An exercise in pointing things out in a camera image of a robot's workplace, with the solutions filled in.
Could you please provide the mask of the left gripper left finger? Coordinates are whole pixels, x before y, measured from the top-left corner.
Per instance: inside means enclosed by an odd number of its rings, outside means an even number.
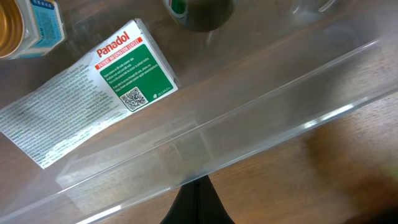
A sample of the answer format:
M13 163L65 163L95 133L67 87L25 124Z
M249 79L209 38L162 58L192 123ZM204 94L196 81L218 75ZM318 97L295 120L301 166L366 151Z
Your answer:
M181 186L178 194L160 224L197 223L197 182Z

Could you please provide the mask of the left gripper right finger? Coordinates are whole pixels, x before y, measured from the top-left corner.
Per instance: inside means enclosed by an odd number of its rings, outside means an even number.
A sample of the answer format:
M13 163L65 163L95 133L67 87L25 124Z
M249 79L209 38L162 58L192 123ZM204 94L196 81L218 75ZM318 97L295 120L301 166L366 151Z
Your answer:
M197 223L234 224L207 175L198 179L197 190Z

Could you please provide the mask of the clear plastic container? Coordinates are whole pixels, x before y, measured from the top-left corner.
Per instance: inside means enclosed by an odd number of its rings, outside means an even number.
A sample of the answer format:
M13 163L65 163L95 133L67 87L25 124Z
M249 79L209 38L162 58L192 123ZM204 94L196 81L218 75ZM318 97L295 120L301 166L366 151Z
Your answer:
M211 32L162 1L60 1L67 38L1 62L1 110L140 19L177 91L47 168L1 132L2 223L93 223L397 90L396 1L239 1Z

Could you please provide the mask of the white green medicine box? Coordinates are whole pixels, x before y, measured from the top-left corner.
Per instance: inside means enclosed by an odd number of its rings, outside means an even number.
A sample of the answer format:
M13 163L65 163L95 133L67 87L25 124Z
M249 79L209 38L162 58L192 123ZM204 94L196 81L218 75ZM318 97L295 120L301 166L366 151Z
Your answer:
M177 78L140 19L1 110L1 132L47 168L95 134L177 91Z

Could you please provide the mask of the dark bottle white cap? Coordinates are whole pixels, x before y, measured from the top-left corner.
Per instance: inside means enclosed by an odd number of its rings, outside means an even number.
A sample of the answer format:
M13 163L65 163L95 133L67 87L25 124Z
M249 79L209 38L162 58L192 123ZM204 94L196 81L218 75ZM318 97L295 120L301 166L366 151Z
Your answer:
M195 32L210 32L226 23L238 0L162 0L176 23Z

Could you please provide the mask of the small jar gold lid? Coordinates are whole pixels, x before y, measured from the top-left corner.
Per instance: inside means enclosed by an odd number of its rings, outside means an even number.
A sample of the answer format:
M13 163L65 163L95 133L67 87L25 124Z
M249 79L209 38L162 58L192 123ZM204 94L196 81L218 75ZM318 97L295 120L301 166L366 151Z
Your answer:
M1 58L41 57L66 39L54 0L1 0Z

